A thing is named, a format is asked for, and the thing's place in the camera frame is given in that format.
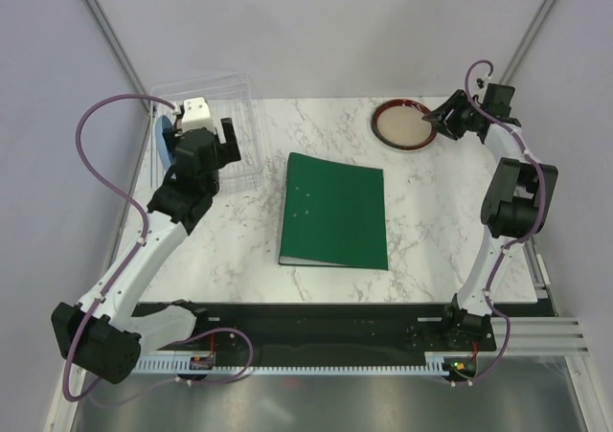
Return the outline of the light blue plate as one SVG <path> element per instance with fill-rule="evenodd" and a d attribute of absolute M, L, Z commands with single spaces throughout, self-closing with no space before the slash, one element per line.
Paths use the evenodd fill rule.
<path fill-rule="evenodd" d="M 167 172 L 175 163 L 173 150 L 176 142 L 176 131 L 174 123 L 168 116 L 162 115 L 156 120 L 154 128 L 155 144 L 163 172 Z"/>

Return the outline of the dark red beige plate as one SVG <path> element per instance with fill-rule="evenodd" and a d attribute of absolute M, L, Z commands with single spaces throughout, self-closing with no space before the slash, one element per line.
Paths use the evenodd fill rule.
<path fill-rule="evenodd" d="M 430 145 L 437 136 L 423 117 L 430 110 L 420 102 L 393 99 L 380 104 L 371 117 L 375 138 L 383 145 L 401 151 L 415 151 Z"/>

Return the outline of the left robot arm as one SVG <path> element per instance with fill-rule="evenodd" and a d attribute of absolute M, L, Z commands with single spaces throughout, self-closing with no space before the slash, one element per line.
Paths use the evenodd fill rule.
<path fill-rule="evenodd" d="M 51 322 L 67 364 L 118 384 L 143 355 L 178 341 L 190 349 L 209 341 L 210 326 L 197 317 L 201 308 L 187 300 L 146 316 L 133 312 L 166 259 L 211 208 L 219 170 L 241 159 L 232 120 L 220 123 L 221 134 L 206 126 L 179 131 L 174 163 L 148 203 L 148 222 L 134 247 L 76 304 L 54 309 Z"/>

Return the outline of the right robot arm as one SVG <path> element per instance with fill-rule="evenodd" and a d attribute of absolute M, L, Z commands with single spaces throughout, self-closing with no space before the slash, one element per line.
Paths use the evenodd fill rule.
<path fill-rule="evenodd" d="M 474 133 L 497 167 L 484 197 L 480 220 L 482 243 L 468 278 L 454 295 L 452 317 L 439 324 L 441 342 L 462 348 L 494 312 L 495 293 L 523 245 L 544 226 L 558 177 L 556 167 L 541 163 L 523 139 L 520 123 L 511 118 L 514 89 L 491 84 L 484 102 L 456 91 L 423 119 L 442 136 L 458 141 Z"/>

